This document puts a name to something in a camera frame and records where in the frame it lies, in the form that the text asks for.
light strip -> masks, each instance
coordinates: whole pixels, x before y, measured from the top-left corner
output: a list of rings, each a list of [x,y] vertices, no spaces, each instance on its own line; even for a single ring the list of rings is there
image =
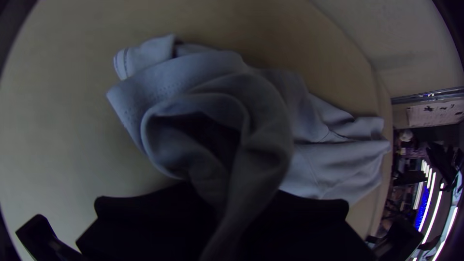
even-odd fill
[[[451,216],[451,222],[449,223],[448,231],[446,232],[445,240],[443,240],[443,242],[441,242],[440,247],[436,251],[434,259],[432,259],[432,261],[436,261],[436,259],[438,258],[438,255],[441,252],[441,249],[443,249],[443,246],[445,245],[445,241],[448,238],[448,235],[449,235],[449,233],[451,231],[451,228],[453,227],[454,219],[456,218],[457,213],[458,213],[458,207],[456,207],[454,209],[453,216]]]
[[[427,217],[427,212],[429,212],[430,201],[432,201],[432,195],[434,194],[434,184],[435,184],[435,173],[432,177],[432,186],[430,186],[429,192],[429,200],[427,201],[427,205],[425,206],[424,216],[422,217],[422,221],[420,222],[419,232],[422,231],[422,227],[424,226],[425,218]]]
[[[414,202],[414,206],[412,209],[418,209],[419,208],[419,202],[421,201],[421,195],[422,195],[422,188],[424,187],[424,182],[420,182],[419,186],[417,187],[417,193],[416,193],[416,201]]]
[[[432,168],[430,168],[430,171],[429,171],[429,179],[427,180],[427,188],[430,189],[430,179],[432,178]]]
[[[440,202],[441,202],[441,195],[443,194],[442,191],[440,191],[438,193],[438,199],[436,200],[436,205],[435,205],[435,210],[434,210],[434,214],[432,215],[432,219],[430,220],[430,224],[429,224],[429,227],[427,228],[427,232],[425,233],[425,236],[424,236],[424,240],[422,240],[422,244],[424,244],[425,242],[427,242],[427,238],[429,237],[430,235],[430,231],[432,231],[432,227],[434,226],[434,222],[435,222],[435,218],[436,218],[436,214],[438,213],[438,208],[440,207]]]

white wall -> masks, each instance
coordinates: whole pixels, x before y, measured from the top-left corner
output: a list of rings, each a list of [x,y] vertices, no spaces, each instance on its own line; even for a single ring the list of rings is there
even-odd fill
[[[311,0],[359,46],[392,97],[464,85],[432,0]]]

fabric fold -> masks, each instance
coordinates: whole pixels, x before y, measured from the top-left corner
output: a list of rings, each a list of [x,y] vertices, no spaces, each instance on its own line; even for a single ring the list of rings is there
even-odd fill
[[[114,64],[121,82],[107,98],[135,144],[217,212],[201,260],[231,256],[278,189],[351,205],[381,182],[383,120],[355,119],[295,73],[174,35],[126,48]]]

